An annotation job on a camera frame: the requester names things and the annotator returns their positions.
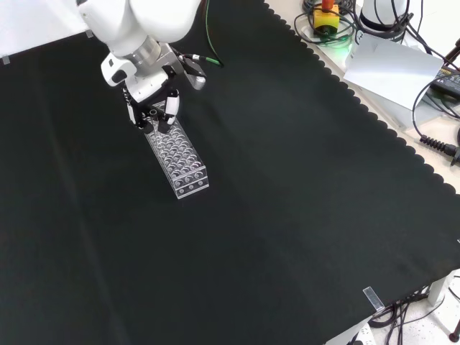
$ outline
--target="cable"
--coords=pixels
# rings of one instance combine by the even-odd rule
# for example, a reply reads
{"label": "cable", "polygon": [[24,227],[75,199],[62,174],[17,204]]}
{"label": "cable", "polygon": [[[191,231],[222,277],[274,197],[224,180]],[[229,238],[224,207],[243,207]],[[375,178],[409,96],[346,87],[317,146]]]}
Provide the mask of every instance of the cable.
{"label": "cable", "polygon": [[[413,31],[415,31],[415,29],[413,28],[412,25],[408,25],[409,28],[411,28]],[[444,60],[445,63],[448,63],[449,65],[451,65],[452,67],[454,67],[456,70],[460,71],[460,69],[450,60],[446,59],[445,56],[443,56],[442,54],[440,54],[439,52],[436,52],[432,47],[428,46],[426,44],[426,42],[424,40],[420,40],[419,37],[420,35],[417,35],[416,33],[413,33],[411,32],[410,30],[408,30],[409,32],[409,35],[411,35],[412,37],[414,37],[422,46],[424,46],[425,48],[428,48],[430,51],[434,52],[437,56],[439,56],[441,59]]]}
{"label": "cable", "polygon": [[448,77],[451,77],[453,75],[460,75],[460,73],[453,73],[451,75],[443,75],[442,77],[438,77],[436,79],[434,79],[433,81],[431,81],[430,83],[426,84],[426,86],[424,88],[422,88],[422,90],[418,93],[417,97],[415,98],[415,101],[414,101],[414,104],[413,104],[413,107],[412,107],[412,123],[413,123],[413,126],[416,130],[416,132],[418,133],[418,135],[420,135],[420,137],[423,137],[423,134],[422,132],[420,132],[420,130],[418,129],[417,127],[417,124],[415,123],[415,107],[417,106],[417,103],[418,103],[418,99],[420,98],[420,96],[422,95],[423,92],[425,92],[425,90],[427,88],[430,87],[430,85],[432,83],[434,83],[435,81],[439,81],[441,79],[444,79],[444,78],[448,78]]}
{"label": "cable", "polygon": [[429,47],[428,47],[428,45],[426,44],[425,40],[415,31],[415,29],[413,28],[413,26],[412,26],[411,23],[408,24],[408,27],[409,27],[410,29],[412,29],[412,31],[413,31],[413,32],[410,32],[410,31],[408,30],[409,34],[410,34],[412,37],[416,36],[416,37],[414,37],[414,38],[415,38],[419,43],[424,43],[425,45],[423,46],[423,48],[425,48],[426,53],[429,54],[429,55],[432,55],[433,53],[432,53],[431,50],[429,49]]}
{"label": "cable", "polygon": [[377,20],[379,21],[379,23],[381,25],[385,25],[382,20],[380,19],[379,17],[379,12],[377,11],[377,0],[374,0],[374,12],[375,12],[375,16],[377,17]]}
{"label": "cable", "polygon": [[216,59],[220,63],[221,67],[224,67],[224,63],[222,62],[221,58],[217,54],[216,50],[214,49],[213,43],[211,41],[211,37],[209,36],[209,26],[208,26],[209,1],[210,0],[206,0],[206,13],[205,13],[206,37],[208,38],[208,45],[211,48],[214,56],[216,56]]}
{"label": "cable", "polygon": [[411,320],[411,321],[408,321],[408,322],[404,322],[402,325],[403,325],[403,326],[404,326],[404,325],[408,325],[409,323],[416,322],[416,321],[420,321],[420,320],[422,320],[422,319],[428,317],[429,315],[431,315],[432,313],[434,313],[435,311],[437,311],[438,308],[441,307],[441,306],[443,305],[445,299],[446,299],[446,296],[444,296],[442,302],[439,303],[439,305],[438,305],[436,308],[434,308],[431,312],[429,312],[429,313],[426,314],[425,316],[422,316],[421,318],[416,318],[415,320]]}
{"label": "cable", "polygon": [[[339,36],[339,37],[332,37],[332,35],[330,35],[330,34],[325,34],[323,32],[319,32],[317,29],[314,28],[313,23],[311,21],[311,14],[313,13],[313,11],[323,11],[323,12],[327,12],[327,13],[333,13],[333,14],[337,15],[340,18],[341,21],[346,22],[346,23],[349,24],[348,27],[346,27],[345,29],[337,32],[335,35],[341,34],[341,33],[345,32],[345,31],[347,31],[348,29],[352,28],[351,33],[343,34],[342,36]],[[301,17],[307,17],[308,18],[308,23],[310,24],[311,28],[313,29],[313,31],[317,35],[322,37],[322,39],[317,40],[317,41],[313,41],[310,38],[306,37],[303,33],[300,33],[300,31],[298,29],[298,20]],[[343,42],[343,41],[346,41],[349,38],[351,38],[353,36],[353,34],[354,34],[354,24],[352,22],[350,22],[345,16],[343,16],[343,15],[341,15],[341,14],[335,12],[335,11],[331,11],[329,9],[320,9],[320,8],[312,7],[310,9],[310,12],[299,14],[294,19],[294,30],[297,33],[297,35],[300,38],[302,38],[302,40],[306,41],[307,43],[311,43],[311,44],[314,44],[314,45],[325,45],[325,44],[328,44],[328,43],[331,43],[331,42]]]}
{"label": "cable", "polygon": [[460,302],[460,297],[456,295],[456,293],[454,291],[452,291],[451,288],[448,289],[452,295],[454,295],[454,297]]}
{"label": "cable", "polygon": [[422,0],[422,8],[421,8],[421,11],[420,11],[420,21],[418,23],[418,28],[417,28],[417,33],[419,34],[420,33],[420,27],[422,26],[422,21],[423,21],[423,0]]}
{"label": "cable", "polygon": [[460,116],[457,114],[457,112],[453,110],[452,107],[450,107],[443,99],[441,99],[441,103],[443,104],[443,106],[445,106],[448,110],[452,112],[456,119],[460,119]]}
{"label": "cable", "polygon": [[429,105],[430,107],[432,107],[433,109],[442,111],[445,115],[450,116],[450,117],[453,118],[453,119],[460,119],[460,116],[459,116],[456,112],[454,112],[454,113],[449,113],[447,110],[445,110],[443,107],[441,107],[441,106],[439,105],[439,103],[436,102],[436,101],[434,100],[434,98],[430,96],[429,93],[425,93],[425,96],[426,96],[432,103],[427,102],[425,99],[422,99],[422,101],[425,102],[426,104],[428,104],[428,105]]}
{"label": "cable", "polygon": [[347,345],[353,345],[354,342],[358,339],[359,333],[356,333],[356,336],[353,337],[353,339],[347,344]]}

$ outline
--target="black cable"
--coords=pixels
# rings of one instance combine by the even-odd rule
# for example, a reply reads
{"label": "black cable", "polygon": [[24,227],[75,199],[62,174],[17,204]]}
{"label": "black cable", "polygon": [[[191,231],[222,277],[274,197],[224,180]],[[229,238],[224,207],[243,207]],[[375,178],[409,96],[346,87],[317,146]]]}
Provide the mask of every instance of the black cable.
{"label": "black cable", "polygon": [[[392,315],[390,316],[390,318],[386,321],[376,321],[377,319],[387,315],[391,313]],[[397,305],[396,303],[393,303],[390,307],[386,308],[383,310],[383,312],[373,318],[371,318],[368,322],[369,324],[369,327],[372,327],[372,328],[384,328],[384,327],[387,327],[389,325],[391,325],[395,320],[396,320],[396,316],[397,316]]]}
{"label": "black cable", "polygon": [[421,11],[420,11],[420,21],[418,23],[418,28],[417,28],[417,33],[419,34],[420,33],[420,27],[422,26],[422,22],[423,22],[423,0],[422,0],[422,8],[421,8]]}
{"label": "black cable", "polygon": [[452,112],[452,114],[454,115],[456,119],[460,119],[460,116],[457,114],[457,112],[453,110],[452,107],[449,106],[443,99],[441,99],[441,103],[443,104],[443,106],[445,106],[448,110]]}
{"label": "black cable", "polygon": [[347,344],[347,345],[353,345],[354,342],[358,339],[359,332],[356,333],[356,336],[353,337],[353,339]]}
{"label": "black cable", "polygon": [[452,295],[454,295],[454,297],[460,302],[460,297],[456,295],[456,293],[454,291],[452,291],[451,288],[448,289]]}
{"label": "black cable", "polygon": [[[335,15],[337,15],[339,17],[339,19],[343,22],[346,22],[349,24],[348,27],[346,27],[345,29],[339,31],[336,33],[337,34],[341,34],[342,32],[345,32],[347,31],[348,29],[352,28],[352,31],[351,33],[349,34],[343,34],[342,36],[339,36],[339,37],[332,37],[332,35],[330,34],[325,34],[323,32],[319,32],[318,30],[316,30],[313,26],[313,23],[311,21],[311,14],[313,13],[313,11],[323,11],[323,12],[328,12],[328,13],[333,13]],[[308,18],[308,22],[310,24],[310,26],[312,27],[313,31],[321,36],[323,39],[320,39],[320,40],[317,40],[317,41],[313,41],[311,40],[310,38],[306,37],[303,33],[301,33],[298,29],[298,20],[299,18],[301,17],[307,17]],[[335,11],[331,11],[331,10],[328,10],[328,9],[320,9],[320,8],[315,8],[315,7],[312,7],[310,9],[310,12],[307,12],[307,13],[302,13],[302,14],[299,14],[296,18],[294,18],[294,30],[295,32],[297,33],[297,35],[302,38],[302,40],[306,41],[307,43],[311,43],[311,44],[314,44],[314,45],[324,45],[324,44],[327,44],[327,43],[331,43],[331,42],[343,42],[345,40],[348,40],[350,37],[353,36],[354,34],[354,23],[353,22],[350,22],[345,16],[335,12]]]}
{"label": "black cable", "polygon": [[426,43],[425,40],[415,31],[415,29],[413,28],[413,26],[412,26],[411,23],[408,24],[408,27],[409,27],[409,29],[411,29],[411,30],[413,31],[413,32],[410,32],[410,31],[408,30],[409,34],[410,34],[412,37],[416,36],[416,37],[414,37],[414,38],[415,38],[419,43],[424,43],[425,45],[423,46],[423,48],[425,48],[426,53],[429,54],[429,55],[432,55],[433,53],[432,53],[431,50],[429,49],[427,43]]}
{"label": "black cable", "polygon": [[450,116],[450,117],[452,117],[452,118],[454,118],[454,119],[460,119],[460,117],[458,116],[457,113],[455,113],[455,114],[449,113],[447,110],[445,110],[443,107],[441,107],[441,106],[439,105],[439,103],[436,102],[436,101],[434,100],[434,98],[430,96],[429,93],[425,93],[425,96],[431,101],[431,103],[427,102],[425,99],[422,99],[422,102],[425,102],[425,103],[428,104],[431,108],[433,108],[433,109],[435,109],[435,110],[442,111],[445,115]]}
{"label": "black cable", "polygon": [[352,9],[353,20],[358,30],[363,31],[366,34],[376,36],[376,37],[380,37],[384,39],[391,39],[391,38],[396,37],[399,33],[403,33],[406,30],[409,20],[412,16],[412,14],[409,14],[409,3],[410,3],[410,0],[408,0],[408,4],[406,6],[405,13],[401,16],[401,20],[397,18],[396,23],[392,25],[391,27],[385,27],[384,32],[375,32],[375,31],[372,31],[364,27],[364,25],[362,24],[361,18],[357,14],[357,0],[353,0],[353,9]]}
{"label": "black cable", "polygon": [[415,98],[415,101],[414,101],[414,104],[413,104],[413,107],[412,107],[412,124],[413,124],[416,132],[418,133],[418,135],[420,135],[420,137],[423,137],[423,134],[422,134],[422,132],[420,132],[420,130],[417,127],[417,124],[415,123],[415,107],[417,106],[418,99],[420,98],[420,96],[422,96],[422,93],[425,92],[425,90],[431,86],[432,83],[434,83],[435,81],[439,81],[441,79],[444,79],[444,78],[449,78],[449,77],[451,77],[453,75],[460,75],[460,73],[454,73],[454,74],[451,74],[451,75],[443,75],[442,77],[438,77],[438,78],[434,79],[430,83],[426,84],[426,86],[420,90],[420,92],[418,93],[417,97]]}
{"label": "black cable", "polygon": [[375,16],[377,17],[377,20],[379,21],[379,23],[381,25],[385,25],[382,20],[380,19],[379,17],[379,12],[377,11],[377,0],[374,0],[374,12],[375,12]]}
{"label": "black cable", "polygon": [[[414,28],[412,27],[412,25],[409,24],[408,26],[409,26],[409,28],[411,28],[412,30],[414,30]],[[459,69],[457,66],[455,66],[455,64],[454,64],[452,61],[446,59],[446,57],[445,57],[444,55],[442,55],[441,53],[436,52],[432,47],[430,47],[429,45],[427,45],[426,42],[425,42],[424,40],[420,40],[420,39],[419,39],[420,35],[417,35],[416,33],[413,33],[413,32],[411,32],[410,30],[408,30],[408,32],[409,32],[409,35],[411,35],[412,37],[414,37],[422,46],[424,46],[425,48],[428,48],[430,51],[434,52],[437,56],[439,56],[441,59],[443,59],[445,63],[448,63],[449,65],[453,66],[456,70],[460,71],[460,69]]]}
{"label": "black cable", "polygon": [[[409,7],[410,7],[410,0],[406,0],[405,12],[403,17],[409,15]],[[393,10],[393,14],[395,15],[395,25],[397,25],[400,29],[405,29],[407,25],[404,25],[402,21],[400,21],[399,16],[397,15],[395,0],[391,0],[391,8]]]}
{"label": "black cable", "polygon": [[441,307],[441,306],[443,305],[445,299],[446,299],[446,296],[444,296],[442,302],[439,303],[439,305],[438,305],[436,308],[434,308],[431,312],[429,312],[429,313],[426,314],[425,316],[422,316],[421,318],[416,318],[415,320],[411,320],[411,321],[408,321],[408,322],[404,322],[403,325],[408,325],[409,323],[416,322],[416,321],[420,321],[420,320],[422,320],[423,318],[428,317],[429,315],[431,315],[432,313],[434,313],[435,311],[437,311],[438,308]]}

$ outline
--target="white surface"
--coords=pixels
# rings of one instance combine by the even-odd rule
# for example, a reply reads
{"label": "white surface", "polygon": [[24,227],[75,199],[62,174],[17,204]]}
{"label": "white surface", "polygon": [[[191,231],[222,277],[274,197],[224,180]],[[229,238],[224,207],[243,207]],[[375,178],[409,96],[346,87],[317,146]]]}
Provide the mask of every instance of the white surface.
{"label": "white surface", "polygon": [[173,43],[192,27],[201,0],[130,0],[141,27],[158,42]]}
{"label": "white surface", "polygon": [[75,0],[0,0],[0,56],[87,29]]}
{"label": "white surface", "polygon": [[118,83],[114,83],[112,80],[115,73],[119,70],[123,70],[126,73],[126,79],[131,78],[137,72],[136,66],[134,66],[131,61],[117,59],[112,53],[108,54],[106,59],[102,62],[101,69],[103,78],[110,86],[117,86],[122,82],[121,80]]}
{"label": "white surface", "polygon": [[361,331],[358,333],[357,340],[361,341],[363,345],[377,345],[375,343],[374,334],[372,334],[372,330],[369,327],[369,324],[366,323]]}
{"label": "white surface", "polygon": [[412,109],[442,65],[441,59],[420,50],[364,34],[344,79]]}
{"label": "white surface", "polygon": [[347,345],[354,338],[354,336],[356,336],[356,334],[360,332],[360,330],[367,324],[367,321],[369,321],[370,318],[371,317],[368,317],[366,320],[361,321],[350,329],[347,329],[345,332],[328,341],[325,345]]}
{"label": "white surface", "polygon": [[78,11],[94,35],[118,58],[131,54],[147,39],[147,33],[134,16],[129,0],[85,1]]}
{"label": "white surface", "polygon": [[[460,295],[460,279],[454,279],[451,283],[451,289]],[[404,326],[404,345],[452,345],[449,340],[449,334],[452,333],[460,320],[460,302],[447,292],[443,305],[434,313],[423,320],[416,321]],[[433,307],[427,300],[422,300],[410,305],[406,322],[421,318]],[[381,329],[372,329],[375,342],[377,345],[385,344],[385,337],[390,327]],[[394,334],[390,345],[397,344],[397,334]]]}
{"label": "white surface", "polygon": [[126,86],[132,98],[138,103],[144,101],[161,89],[163,83],[168,80],[167,73],[159,69],[148,77],[131,77],[126,79]]}

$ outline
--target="white table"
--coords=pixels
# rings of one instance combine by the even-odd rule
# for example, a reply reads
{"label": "white table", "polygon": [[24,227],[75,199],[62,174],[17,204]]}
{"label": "white table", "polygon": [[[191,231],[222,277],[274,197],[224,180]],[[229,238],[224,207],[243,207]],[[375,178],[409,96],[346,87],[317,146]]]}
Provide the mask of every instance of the white table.
{"label": "white table", "polygon": [[[265,1],[275,10],[276,14],[279,14],[293,27],[295,16],[301,13],[301,0]],[[460,31],[456,28],[460,1],[443,0],[442,8],[439,2],[436,2],[436,0],[425,0],[425,14],[420,34],[433,49],[445,55],[454,47],[455,41],[460,38]],[[415,14],[413,19],[415,23],[418,23],[420,18],[419,8],[420,0],[412,0],[410,10]],[[87,29],[76,11],[75,0],[3,0],[0,1],[0,19],[2,19],[0,21],[0,37],[3,38],[2,42],[4,43],[0,49],[0,57],[75,35]],[[331,69],[333,74],[343,78],[346,59],[343,50],[338,51],[333,48],[320,50],[314,45],[310,47],[324,61],[326,67]],[[396,113],[404,116],[403,112],[408,112],[406,109],[382,100],[382,98],[363,91],[359,87],[350,85],[350,88],[356,92],[356,95],[360,97],[363,104],[369,107],[370,111],[376,113],[380,120],[387,122],[389,128],[395,129],[397,135],[405,139],[408,145],[413,147],[425,159],[426,163],[434,168],[435,173],[441,175],[446,183],[454,186],[457,193],[460,193],[460,167],[450,167],[448,158],[418,143],[419,138],[413,129],[400,130],[392,120]],[[456,132],[460,123],[453,124],[453,120],[441,116],[439,112],[426,106],[422,106],[419,111],[421,119],[423,119],[424,111],[430,112],[428,117],[433,117],[433,112],[436,115],[434,120],[420,125],[420,129],[424,133],[445,142],[456,142]],[[448,283],[449,279],[445,278],[433,284],[433,294],[430,296],[432,304],[439,301],[440,295]],[[331,339],[327,345],[346,344],[369,318]]]}
{"label": "white table", "polygon": [[[302,12],[301,0],[265,0],[265,2],[268,3],[270,8],[273,9],[276,14],[280,15],[292,28],[294,26],[294,18]],[[458,21],[456,22],[456,13],[460,11],[460,1],[444,0],[443,8],[451,9],[451,11],[449,10],[447,13],[446,11],[441,11],[439,3],[436,2],[436,0],[425,0],[424,18],[420,29],[420,35],[433,49],[442,55],[446,55],[455,47],[455,42],[460,38]],[[418,26],[418,21],[420,20],[420,5],[420,0],[411,0],[410,10],[414,13],[413,23],[417,24],[413,24],[414,27]],[[408,41],[408,45],[415,44],[410,38],[406,40]],[[346,53],[344,54],[343,48],[322,47],[320,49],[315,45],[309,45],[309,48],[314,50],[315,54],[326,64],[327,68],[331,69],[333,74],[340,77],[342,81],[345,81],[343,77],[346,70],[345,59],[347,55]],[[386,122],[389,128],[394,129],[399,137],[403,138],[409,146],[415,149],[418,155],[425,159],[425,163],[433,167],[435,173],[443,177],[445,183],[452,185],[456,189],[456,192],[460,193],[460,167],[451,167],[451,160],[448,157],[440,155],[418,142],[420,137],[414,129],[401,128],[398,126],[398,123],[394,121],[395,116],[411,116],[409,110],[385,100],[380,96],[374,95],[369,91],[362,90],[358,86],[351,85],[350,83],[348,84],[349,87],[355,91],[356,96],[361,99],[362,103],[369,108],[369,111],[376,113],[379,120]],[[457,122],[450,119],[444,116],[440,111],[432,109],[424,103],[419,104],[417,111],[420,122],[423,122],[424,118],[432,118],[419,125],[422,133],[450,144],[457,144],[456,134],[460,127],[460,121]],[[432,284],[432,293],[428,299],[431,305],[434,306],[440,302],[451,279],[452,275],[449,275]],[[347,344],[369,319],[370,317],[358,323],[355,327],[338,335],[336,338],[331,339],[326,345]]]}

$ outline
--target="table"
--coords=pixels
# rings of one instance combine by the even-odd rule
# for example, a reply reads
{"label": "table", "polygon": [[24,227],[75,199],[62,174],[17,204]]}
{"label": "table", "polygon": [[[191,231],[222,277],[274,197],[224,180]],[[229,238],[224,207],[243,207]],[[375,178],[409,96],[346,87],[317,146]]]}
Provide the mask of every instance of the table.
{"label": "table", "polygon": [[[299,3],[298,0],[266,0],[266,3],[291,27],[293,27],[294,18],[301,13],[301,2]],[[412,1],[410,5],[410,10],[414,13],[413,22],[415,23],[418,23],[420,20],[420,5],[420,1]],[[435,0],[425,0],[424,6],[424,19],[420,34],[433,49],[446,55],[454,48],[455,42],[458,40],[459,32],[455,26],[455,13],[460,11],[460,4],[454,0],[448,1],[447,6],[451,7],[453,11],[449,12],[447,16],[446,12],[441,11]],[[417,42],[412,37],[406,37],[405,44],[416,45]],[[309,48],[315,51],[315,54],[324,61],[326,67],[331,69],[333,74],[343,80],[342,78],[346,71],[347,56],[344,54],[344,48],[335,49],[315,45],[309,45]],[[451,167],[449,158],[443,157],[433,150],[428,149],[425,145],[418,143],[418,135],[414,129],[400,126],[400,123],[393,119],[395,115],[410,118],[410,111],[381,96],[363,90],[359,86],[348,84],[356,92],[362,103],[369,107],[370,111],[376,113],[380,120],[387,123],[389,128],[394,129],[399,137],[402,137],[409,146],[415,149],[418,155],[423,157],[427,164],[433,167],[435,173],[441,175],[446,183],[454,186],[456,192],[460,193],[460,167]],[[419,127],[424,133],[444,142],[456,143],[456,135],[459,130],[458,122],[444,116],[440,111],[431,108],[423,102],[418,105],[417,112],[418,119],[422,122]],[[432,306],[437,305],[441,301],[452,277],[453,274],[450,274],[448,277],[433,283],[428,299]],[[338,335],[336,338],[331,339],[327,345],[346,344],[369,319],[370,317]]]}
{"label": "table", "polygon": [[[100,76],[103,45],[73,37],[13,57],[1,70],[9,81],[3,102],[12,106],[0,126],[0,182],[11,198],[1,205],[0,219],[17,239],[2,237],[8,250],[1,251],[11,262],[11,275],[1,276],[9,283],[2,293],[9,308],[1,317],[11,344],[31,337],[52,344],[58,338],[51,341],[47,330],[59,323],[59,330],[75,331],[71,316],[87,339],[103,336],[107,321],[119,331],[122,318],[134,344],[157,337],[171,344],[304,344],[313,337],[319,343],[372,312],[362,293],[366,286],[386,290],[380,297],[389,302],[414,288],[408,272],[425,284],[457,266],[452,231],[435,241],[420,239],[423,247],[442,244],[437,258],[445,261],[424,262],[421,270],[420,242],[406,241],[413,257],[381,262],[387,248],[401,250],[404,225],[412,236],[456,221],[455,201],[442,204],[436,223],[421,202],[426,193],[440,199],[453,193],[353,103],[260,1],[241,1],[242,13],[234,1],[216,4],[211,22],[225,37],[225,45],[216,46],[231,64],[209,69],[203,93],[184,93],[183,125],[212,174],[211,188],[192,199],[177,202],[170,186],[158,183],[162,171],[148,144],[127,125],[123,100]],[[201,28],[197,22],[194,41],[178,48],[207,54]],[[275,54],[272,40],[280,48]],[[284,55],[287,50],[294,53]],[[311,86],[305,95],[298,82],[306,78],[322,91],[332,88],[336,101]],[[344,142],[353,149],[342,150]],[[362,142],[379,148],[378,160]],[[286,175],[284,160],[296,163],[301,179]],[[382,184],[389,176],[395,181]],[[354,193],[359,197],[350,198]],[[402,212],[398,202],[408,209]],[[384,245],[357,245],[363,237]],[[24,241],[32,248],[27,259]],[[374,268],[365,276],[355,269],[365,270],[363,258]],[[382,271],[400,285],[388,285]],[[30,295],[34,303],[24,303]],[[36,310],[53,318],[34,321]],[[24,332],[24,323],[34,329]]]}

